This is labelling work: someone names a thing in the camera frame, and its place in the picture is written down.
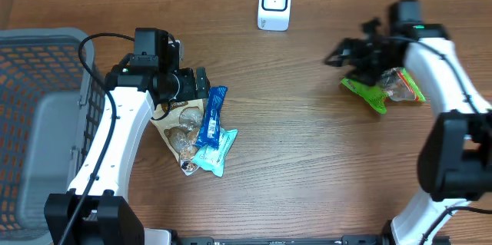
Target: wooden tabletop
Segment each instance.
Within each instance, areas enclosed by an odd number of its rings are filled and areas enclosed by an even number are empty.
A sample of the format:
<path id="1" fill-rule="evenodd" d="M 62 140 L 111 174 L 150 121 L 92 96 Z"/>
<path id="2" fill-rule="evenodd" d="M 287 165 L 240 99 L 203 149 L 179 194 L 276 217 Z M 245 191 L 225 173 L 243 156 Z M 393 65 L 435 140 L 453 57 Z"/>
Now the wooden tabletop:
<path id="1" fill-rule="evenodd" d="M 387 103 L 378 115 L 339 83 L 346 68 L 322 59 L 360 23 L 397 0 L 292 0 L 286 32 L 260 31 L 258 0 L 15 0 L 9 28 L 76 27 L 133 35 L 168 30 L 183 66 L 205 66 L 229 87 L 222 111 L 239 135 L 222 178 L 186 177 L 147 126 L 131 172 L 130 204 L 145 227 L 214 238 L 337 237 L 379 233 L 417 191 L 416 160 L 434 119 L 429 104 Z M 472 81 L 492 98 L 492 0 L 421 0 L 442 23 Z M 133 44 L 95 40 L 106 73 Z M 476 207 L 489 207 L 486 196 Z M 441 231 L 492 241 L 492 218 L 459 213 Z"/>

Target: brown snack bag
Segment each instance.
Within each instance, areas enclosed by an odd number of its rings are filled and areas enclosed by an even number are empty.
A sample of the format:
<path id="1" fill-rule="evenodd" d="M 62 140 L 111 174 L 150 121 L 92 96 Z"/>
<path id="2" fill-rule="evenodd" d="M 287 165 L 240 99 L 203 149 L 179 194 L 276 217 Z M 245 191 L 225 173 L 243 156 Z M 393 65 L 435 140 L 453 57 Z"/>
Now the brown snack bag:
<path id="1" fill-rule="evenodd" d="M 191 160 L 198 150 L 194 144 L 200 131 L 206 106 L 206 99 L 173 102 L 167 117 L 160 121 L 151 120 L 187 176 L 198 169 L 198 166 Z M 167 104 L 158 105 L 154 111 L 154 118 L 161 117 L 167 109 Z"/>

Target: teal wrapper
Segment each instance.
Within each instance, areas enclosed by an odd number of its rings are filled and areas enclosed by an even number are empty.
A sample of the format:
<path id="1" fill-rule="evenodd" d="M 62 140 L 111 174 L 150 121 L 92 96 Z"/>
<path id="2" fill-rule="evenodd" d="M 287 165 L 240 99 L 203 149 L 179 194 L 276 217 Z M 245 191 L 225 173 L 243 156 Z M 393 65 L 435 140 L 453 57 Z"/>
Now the teal wrapper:
<path id="1" fill-rule="evenodd" d="M 238 130 L 236 129 L 226 131 L 221 128 L 220 132 L 218 149 L 206 145 L 198 150 L 192 160 L 194 164 L 197 164 L 203 170 L 212 171 L 218 177 L 224 175 L 225 157 L 238 135 Z"/>

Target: plastic crate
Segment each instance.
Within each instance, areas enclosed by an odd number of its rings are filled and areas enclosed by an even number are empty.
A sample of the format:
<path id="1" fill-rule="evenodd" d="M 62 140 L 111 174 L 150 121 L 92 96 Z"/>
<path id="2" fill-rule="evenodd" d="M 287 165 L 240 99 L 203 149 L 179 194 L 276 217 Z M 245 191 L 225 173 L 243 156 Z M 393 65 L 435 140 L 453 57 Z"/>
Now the plastic crate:
<path id="1" fill-rule="evenodd" d="M 75 28 L 0 31 L 0 244 L 49 244 L 51 193 L 87 154 L 105 95 L 78 60 Z M 96 74 L 94 45 L 84 54 Z"/>

